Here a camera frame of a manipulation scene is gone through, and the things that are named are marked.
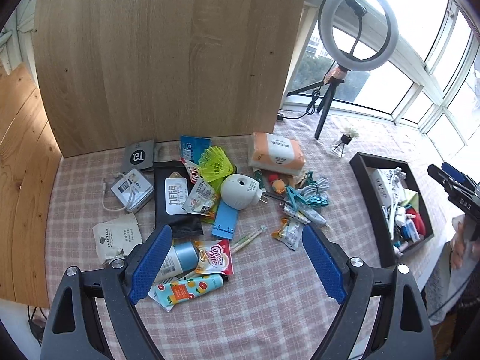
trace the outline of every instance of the black plastic pouch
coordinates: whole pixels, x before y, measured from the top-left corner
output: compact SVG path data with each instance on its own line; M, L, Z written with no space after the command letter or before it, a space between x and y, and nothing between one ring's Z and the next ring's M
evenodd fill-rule
M167 223L172 237L203 235L202 223L196 215L183 214L182 205L194 185L181 161L154 162L155 225Z

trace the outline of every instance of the hand cream tube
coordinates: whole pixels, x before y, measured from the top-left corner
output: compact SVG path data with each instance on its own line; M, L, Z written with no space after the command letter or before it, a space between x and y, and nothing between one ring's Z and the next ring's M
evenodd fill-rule
M172 281L170 284L159 284L154 289L153 298L162 307L168 307L216 290L228 280L229 278L226 275L210 274L187 280Z

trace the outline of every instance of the table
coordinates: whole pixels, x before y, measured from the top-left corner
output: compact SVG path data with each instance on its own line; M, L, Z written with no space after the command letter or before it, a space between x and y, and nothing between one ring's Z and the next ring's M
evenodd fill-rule
M439 237L449 218L446 193L427 175L431 163L439 164L431 141L417 130L368 119L329 115L320 139L314 139L318 115L277 122L274 133L300 142L305 170L314 178L330 180L331 203L322 215L332 227L327 237L370 266L380 266L373 229L362 193L350 167L356 152L367 152L409 162L428 209L435 237L405 260L415 278L424 273L431 255L441 247ZM354 139L342 159L330 154L342 129L354 125ZM224 148L239 173L251 175L247 160L247 136L213 138ZM46 279L52 302L66 268L101 268L95 251L92 227L117 218L101 206L101 183L117 172L123 149L108 150L62 159L52 191L46 230ZM178 142L161 144L162 161L178 159ZM309 359L333 321L338 305L327 297L301 245L291 251L270 233L279 226L278 202L259 203L239 213L234 241L261 225L268 234L258 237L233 258L235 274L219 290L176 305L165 312L152 299L141 300L137 310L153 341L166 359ZM143 240L155 224L154 202L136 214ZM204 225L210 239L211 225ZM372 300L359 340L373 325L378 302ZM114 358L123 354L113 332L105 303L98 301L99 314Z

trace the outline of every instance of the blue packet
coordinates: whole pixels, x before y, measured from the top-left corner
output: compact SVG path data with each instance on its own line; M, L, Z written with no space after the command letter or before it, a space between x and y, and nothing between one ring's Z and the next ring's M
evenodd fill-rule
M210 146L211 141L208 138L180 135L180 157L184 160L198 164L203 152Z

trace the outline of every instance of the blue bottle cap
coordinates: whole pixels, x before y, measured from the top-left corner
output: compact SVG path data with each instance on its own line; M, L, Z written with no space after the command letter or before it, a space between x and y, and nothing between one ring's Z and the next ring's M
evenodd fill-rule
M183 242L174 246L175 253L180 261L183 271L189 271L197 267L198 252L191 242Z

